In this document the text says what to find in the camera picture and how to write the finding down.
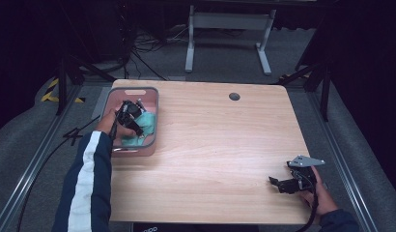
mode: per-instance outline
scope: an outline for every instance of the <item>pink plastic bin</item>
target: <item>pink plastic bin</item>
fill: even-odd
[[[118,110],[125,100],[130,100],[136,103],[138,99],[141,99],[148,112],[156,115],[156,124],[158,117],[158,90],[154,87],[119,87],[112,89],[108,93],[102,115],[107,114],[111,108]],[[142,145],[124,146],[121,141],[121,137],[116,137],[114,140],[113,151],[111,154],[112,157],[122,158],[150,156],[156,150],[156,126],[153,134],[148,135]]]

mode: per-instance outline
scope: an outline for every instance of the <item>yellow and black tape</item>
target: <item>yellow and black tape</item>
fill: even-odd
[[[56,85],[58,83],[59,83],[59,78],[54,77],[42,97],[42,102],[58,102],[59,101],[58,97],[51,96],[51,93],[53,92],[54,88],[56,88]],[[77,103],[84,103],[85,101],[86,101],[86,98],[76,98],[74,100],[74,102],[77,102]]]

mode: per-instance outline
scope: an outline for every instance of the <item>human hand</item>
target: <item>human hand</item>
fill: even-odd
[[[114,108],[110,109],[108,114],[104,115],[101,120],[99,121],[98,125],[96,126],[96,131],[105,132],[109,134],[111,131],[111,127],[116,120],[116,110]],[[135,131],[131,129],[127,129],[120,124],[117,124],[117,137],[121,136],[134,136]]]
[[[330,193],[324,187],[324,183],[322,178],[318,172],[318,170],[312,166],[312,170],[316,176],[316,194],[318,195],[318,202],[319,206],[316,211],[316,214],[319,216],[325,215],[329,212],[338,210],[336,203],[334,202],[333,198],[331,197]],[[299,193],[300,197],[308,203],[310,206],[313,205],[313,193],[310,191],[301,191]]]

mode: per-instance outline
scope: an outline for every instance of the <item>navy blue sleeve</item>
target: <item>navy blue sleeve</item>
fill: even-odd
[[[323,215],[320,225],[320,232],[358,232],[358,224],[352,214],[341,209]]]
[[[52,231],[109,231],[112,143],[107,134],[83,136],[63,184]]]

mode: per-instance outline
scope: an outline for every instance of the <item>green fabric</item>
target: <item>green fabric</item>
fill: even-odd
[[[144,131],[144,137],[135,136],[123,136],[122,144],[123,146],[141,146],[143,145],[144,139],[149,135],[154,133],[156,127],[156,115],[150,112],[143,112],[135,122]]]

